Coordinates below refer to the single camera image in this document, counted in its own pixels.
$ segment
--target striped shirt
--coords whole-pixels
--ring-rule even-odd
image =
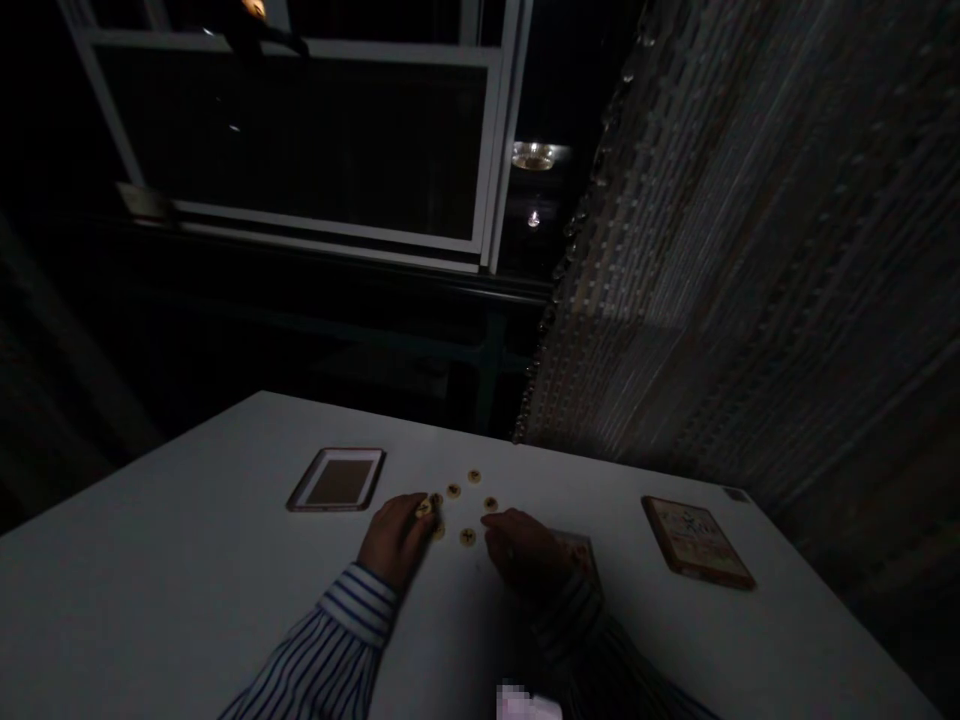
[[[221,720],[365,718],[397,600],[383,581],[351,564]],[[716,719],[637,652],[578,574],[531,630],[557,680],[564,717]]]

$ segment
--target round wooden token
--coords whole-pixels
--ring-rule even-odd
[[[433,503],[430,502],[430,498],[426,498],[422,503],[417,505],[417,511],[414,513],[418,518],[423,517],[424,515],[429,515],[433,512]]]

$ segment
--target curtain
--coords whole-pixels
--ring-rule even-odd
[[[0,215],[0,532],[161,435]]]
[[[518,439],[748,490],[955,693],[903,638],[960,599],[960,3],[643,23]]]

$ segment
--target white window frame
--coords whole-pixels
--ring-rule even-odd
[[[145,15],[153,28],[151,30],[102,29],[97,26],[96,18],[88,0],[59,0],[81,62],[103,111],[107,126],[129,176],[129,181],[134,185],[149,187],[149,179],[144,177],[140,168],[140,163],[100,67],[95,48],[108,46],[132,47],[206,53],[226,53],[231,52],[231,49],[221,36],[170,32],[169,19],[162,0],[142,1],[144,2]],[[447,67],[482,67],[486,70],[473,227],[469,240],[172,198],[173,205],[178,210],[209,218],[209,222],[188,222],[183,223],[181,227],[189,232],[316,249],[321,252],[356,255],[389,262],[413,263],[444,270],[477,272],[480,267],[490,267],[491,271],[495,272],[500,226],[502,225],[503,208],[506,202],[506,182],[509,178],[510,151],[513,147],[513,133],[516,127],[523,60],[526,54],[532,5],[533,0],[506,1],[501,44],[500,47],[496,48],[478,46],[479,20],[476,0],[462,0],[461,9],[469,13],[472,20],[471,22],[463,21],[461,23],[461,45],[424,45],[305,38],[312,58],[443,65]],[[265,6],[267,17],[272,25],[289,29],[290,21],[286,0],[265,0]],[[264,43],[263,50],[267,55],[293,55],[288,48],[274,43]],[[276,234],[217,226],[217,218],[267,224],[276,230]],[[284,236],[284,228],[314,230],[393,242],[397,244],[396,252]],[[405,248],[409,249],[411,246],[469,253],[477,256],[478,259],[476,262],[459,262],[405,253]]]

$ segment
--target table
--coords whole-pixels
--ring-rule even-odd
[[[284,508],[326,446],[387,451],[370,510]],[[0,539],[0,716],[216,717],[354,559],[372,512],[450,482],[463,493],[443,505],[371,718],[490,716],[513,599],[483,543],[457,541],[488,495],[591,536],[609,609],[724,718],[938,717],[756,505],[718,486],[266,392]],[[671,572],[648,494],[709,508],[756,591]]]

